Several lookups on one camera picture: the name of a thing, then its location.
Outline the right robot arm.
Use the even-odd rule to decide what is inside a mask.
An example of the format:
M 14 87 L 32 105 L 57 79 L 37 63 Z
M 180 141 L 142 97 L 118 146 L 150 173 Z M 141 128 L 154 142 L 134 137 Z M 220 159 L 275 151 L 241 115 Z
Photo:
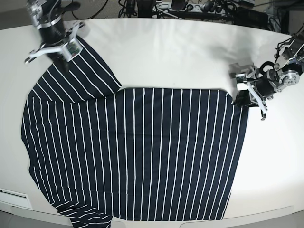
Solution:
M 69 62 L 83 50 L 76 37 L 78 30 L 85 24 L 77 21 L 70 29 L 66 29 L 63 15 L 79 9 L 80 3 L 71 2 L 63 7 L 60 0 L 28 0 L 26 7 L 42 42 L 38 50 L 29 53 L 24 63 L 28 64 L 42 55 L 47 55 L 61 69 L 69 71 Z

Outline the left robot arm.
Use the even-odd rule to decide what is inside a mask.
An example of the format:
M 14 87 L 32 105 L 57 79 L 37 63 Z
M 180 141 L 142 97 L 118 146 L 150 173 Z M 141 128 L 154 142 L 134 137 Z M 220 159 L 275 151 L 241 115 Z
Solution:
M 266 100 L 275 93 L 294 86 L 304 73 L 304 32 L 293 34 L 277 44 L 275 61 L 267 61 L 260 67 L 247 65 L 235 74 L 237 106 L 259 107 L 266 113 Z

